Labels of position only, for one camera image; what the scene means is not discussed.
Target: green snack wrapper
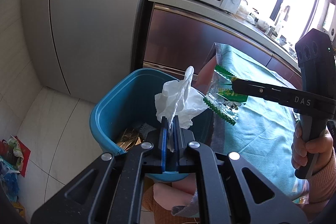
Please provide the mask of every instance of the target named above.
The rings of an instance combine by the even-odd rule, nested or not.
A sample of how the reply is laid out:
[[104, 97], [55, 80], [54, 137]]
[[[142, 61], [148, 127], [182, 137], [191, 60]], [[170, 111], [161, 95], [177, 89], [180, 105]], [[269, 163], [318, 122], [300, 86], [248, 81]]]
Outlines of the green snack wrapper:
[[235, 125], [238, 119], [238, 107], [246, 103], [248, 96], [232, 90], [232, 82], [238, 79], [223, 67], [216, 65], [211, 85], [204, 102], [222, 119]]

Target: kitchen counter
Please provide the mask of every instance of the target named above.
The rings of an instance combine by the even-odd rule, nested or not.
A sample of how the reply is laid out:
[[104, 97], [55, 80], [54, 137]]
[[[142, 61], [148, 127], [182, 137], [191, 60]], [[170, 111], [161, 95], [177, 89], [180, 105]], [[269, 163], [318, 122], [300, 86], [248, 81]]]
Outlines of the kitchen counter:
[[187, 10], [206, 18], [214, 20], [220, 24], [233, 29], [242, 35], [252, 39], [261, 46], [267, 48], [272, 52], [272, 55], [276, 55], [291, 65], [298, 73], [300, 69], [297, 61], [279, 44], [267, 37], [259, 29], [251, 25], [250, 23], [240, 20], [227, 12], [199, 2], [197, 0], [149, 0], [155, 3], [169, 5], [182, 10]]

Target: microwave knob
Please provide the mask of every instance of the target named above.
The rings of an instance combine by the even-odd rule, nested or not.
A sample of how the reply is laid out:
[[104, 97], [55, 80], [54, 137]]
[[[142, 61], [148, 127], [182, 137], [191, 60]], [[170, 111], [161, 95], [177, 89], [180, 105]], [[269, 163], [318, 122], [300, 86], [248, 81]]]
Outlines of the microwave knob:
[[238, 4], [238, 3], [239, 3], [239, 0], [231, 0], [231, 2], [232, 2], [233, 4]]

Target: human hand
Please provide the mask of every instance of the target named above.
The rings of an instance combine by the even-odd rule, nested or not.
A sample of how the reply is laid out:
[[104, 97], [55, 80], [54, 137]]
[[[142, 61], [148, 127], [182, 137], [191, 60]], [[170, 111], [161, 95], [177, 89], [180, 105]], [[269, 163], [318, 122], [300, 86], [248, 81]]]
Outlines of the human hand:
[[333, 153], [333, 138], [326, 129], [324, 134], [317, 139], [304, 142], [301, 138], [302, 129], [298, 122], [295, 127], [295, 133], [292, 144], [292, 165], [295, 169], [307, 164], [307, 152], [315, 154], [320, 153], [313, 169], [313, 174], [322, 170], [330, 161]]

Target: white tissue paper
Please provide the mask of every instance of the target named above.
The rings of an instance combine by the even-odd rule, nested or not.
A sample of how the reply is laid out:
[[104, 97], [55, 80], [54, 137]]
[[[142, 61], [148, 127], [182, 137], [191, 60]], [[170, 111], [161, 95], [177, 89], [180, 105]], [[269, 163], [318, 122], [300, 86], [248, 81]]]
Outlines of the white tissue paper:
[[162, 116], [168, 120], [169, 128], [175, 115], [181, 128], [188, 129], [193, 125], [192, 118], [208, 108], [203, 96], [191, 86], [194, 67], [187, 68], [184, 79], [164, 83], [162, 93], [155, 95], [156, 117], [159, 122]]

